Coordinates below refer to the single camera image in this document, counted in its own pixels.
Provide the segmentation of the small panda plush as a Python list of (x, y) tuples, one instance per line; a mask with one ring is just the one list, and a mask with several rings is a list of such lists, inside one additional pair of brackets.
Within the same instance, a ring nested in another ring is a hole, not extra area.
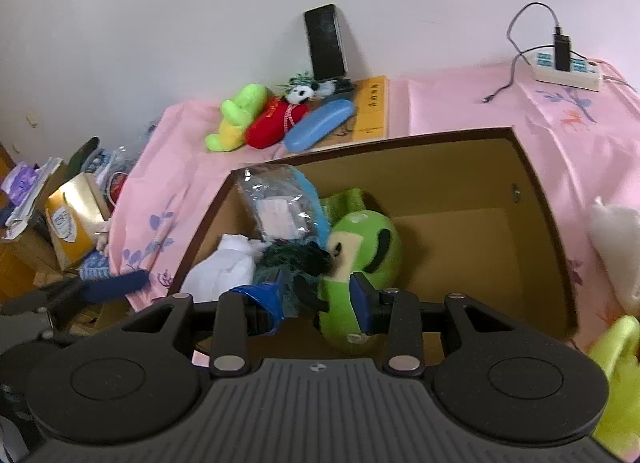
[(286, 84), (280, 85), (281, 98), (289, 104), (301, 105), (323, 100), (332, 96), (336, 90), (335, 80), (318, 82), (311, 74), (296, 74)]

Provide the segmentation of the blue glasses case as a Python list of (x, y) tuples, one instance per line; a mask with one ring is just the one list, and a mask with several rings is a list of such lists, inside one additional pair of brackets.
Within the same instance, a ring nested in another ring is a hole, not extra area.
[(285, 149), (291, 153), (308, 150), (356, 113), (350, 100), (337, 99), (315, 108), (284, 137)]

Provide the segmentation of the purple white paper pile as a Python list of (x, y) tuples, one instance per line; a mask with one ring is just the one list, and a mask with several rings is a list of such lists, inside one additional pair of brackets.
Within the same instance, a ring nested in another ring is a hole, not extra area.
[(63, 166), (61, 157), (50, 157), (40, 167), (21, 162), (10, 170), (1, 183), (1, 191), (13, 205), (11, 212), (1, 218), (2, 240), (14, 241), (27, 229), (38, 197), (44, 194), (44, 188), (53, 176), (61, 174)]

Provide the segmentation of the green avocado plush toy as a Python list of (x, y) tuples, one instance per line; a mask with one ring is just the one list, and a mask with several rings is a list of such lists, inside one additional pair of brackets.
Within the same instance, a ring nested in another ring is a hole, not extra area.
[(401, 239), (390, 218), (367, 206), (369, 195), (352, 188), (322, 198), (331, 233), (326, 250), (329, 273), (319, 282), (319, 297), (328, 305), (318, 313), (319, 329), (333, 348), (363, 355), (374, 338), (363, 333), (349, 295), (350, 276), (363, 273), (377, 291), (395, 284), (401, 266)]

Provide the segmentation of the brown cardboard box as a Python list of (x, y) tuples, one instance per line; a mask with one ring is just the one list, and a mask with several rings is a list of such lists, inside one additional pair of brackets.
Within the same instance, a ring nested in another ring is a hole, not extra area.
[(292, 156), (321, 196), (359, 188), (401, 238), (396, 284), (469, 295), (559, 341), (577, 331), (567, 258), (536, 171), (509, 127)]

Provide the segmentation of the black charger plug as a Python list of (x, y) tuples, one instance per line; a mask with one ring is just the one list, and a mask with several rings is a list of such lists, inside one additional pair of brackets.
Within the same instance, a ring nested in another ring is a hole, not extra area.
[(572, 43), (570, 36), (564, 34), (559, 25), (554, 28), (553, 52), (555, 70), (569, 72), (572, 67)]

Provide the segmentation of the green yellow plush toy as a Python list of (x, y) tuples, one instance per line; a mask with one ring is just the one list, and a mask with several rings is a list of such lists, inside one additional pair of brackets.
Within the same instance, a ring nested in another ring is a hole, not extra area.
[(244, 86), (234, 97), (224, 100), (219, 108), (221, 122), (213, 134), (205, 138), (210, 152), (231, 152), (245, 143), (245, 133), (256, 117), (262, 113), (269, 91), (259, 84)]

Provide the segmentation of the yellow book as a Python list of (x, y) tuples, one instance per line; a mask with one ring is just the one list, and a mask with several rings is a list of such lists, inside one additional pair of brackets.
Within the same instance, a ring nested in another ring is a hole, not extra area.
[(341, 148), (387, 138), (388, 79), (385, 75), (358, 80), (354, 97), (356, 112), (318, 143), (313, 150)]

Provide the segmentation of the yellow paper bag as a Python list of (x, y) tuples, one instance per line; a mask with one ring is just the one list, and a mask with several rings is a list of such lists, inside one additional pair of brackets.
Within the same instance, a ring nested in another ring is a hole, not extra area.
[(111, 212), (93, 174), (83, 172), (55, 190), (44, 215), (62, 271), (79, 266), (96, 247), (98, 232)]

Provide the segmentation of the pink deer print tablecloth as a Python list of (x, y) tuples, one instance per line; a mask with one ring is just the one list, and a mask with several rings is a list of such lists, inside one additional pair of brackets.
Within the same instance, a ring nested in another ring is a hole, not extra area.
[[(394, 80), (388, 86), (388, 132), (400, 137), (480, 127), (514, 130), (560, 227), (577, 291), (575, 343), (586, 349), (622, 314), (587, 227), (596, 198), (639, 204), (639, 98), (616, 82), (597, 93), (570, 92), (521, 71), (513, 88), (486, 101), (505, 71), (473, 67)], [(149, 288), (130, 297), (136, 309), (167, 293), (229, 172), (285, 156), (282, 145), (207, 152), (204, 136), (218, 118), (209, 101), (168, 108), (120, 194), (108, 255), (115, 273), (138, 268), (151, 273)]]

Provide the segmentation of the black cloth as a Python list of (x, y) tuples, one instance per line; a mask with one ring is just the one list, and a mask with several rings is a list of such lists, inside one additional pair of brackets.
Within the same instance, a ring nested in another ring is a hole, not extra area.
[(326, 313), (329, 301), (321, 296), (320, 282), (331, 268), (331, 255), (316, 242), (278, 240), (262, 251), (253, 282), (277, 284), (285, 319)]

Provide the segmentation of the red plush toy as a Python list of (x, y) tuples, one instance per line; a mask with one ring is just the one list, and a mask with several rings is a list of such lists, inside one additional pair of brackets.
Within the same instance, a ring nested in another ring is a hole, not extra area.
[(283, 140), (309, 112), (309, 104), (292, 104), (284, 98), (272, 98), (250, 127), (245, 143), (254, 149), (267, 149)]

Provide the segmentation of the blue patterned cloth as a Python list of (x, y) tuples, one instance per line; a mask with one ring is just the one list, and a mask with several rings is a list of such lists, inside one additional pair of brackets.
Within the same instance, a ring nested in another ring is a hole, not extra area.
[(81, 263), (78, 269), (81, 280), (104, 280), (111, 276), (110, 261), (99, 251), (93, 251)]

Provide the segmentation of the white plush toy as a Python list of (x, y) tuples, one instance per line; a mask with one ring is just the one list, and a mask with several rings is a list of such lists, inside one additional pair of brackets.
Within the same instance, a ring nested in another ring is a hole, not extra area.
[(588, 233), (616, 299), (627, 315), (639, 314), (640, 230), (638, 209), (606, 205), (600, 196), (591, 206)]

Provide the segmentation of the blue snowflake plastic package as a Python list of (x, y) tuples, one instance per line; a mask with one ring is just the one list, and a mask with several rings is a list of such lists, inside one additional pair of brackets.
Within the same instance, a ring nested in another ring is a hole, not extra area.
[(257, 230), (267, 242), (326, 246), (331, 225), (314, 185), (290, 165), (244, 167), (238, 183)]

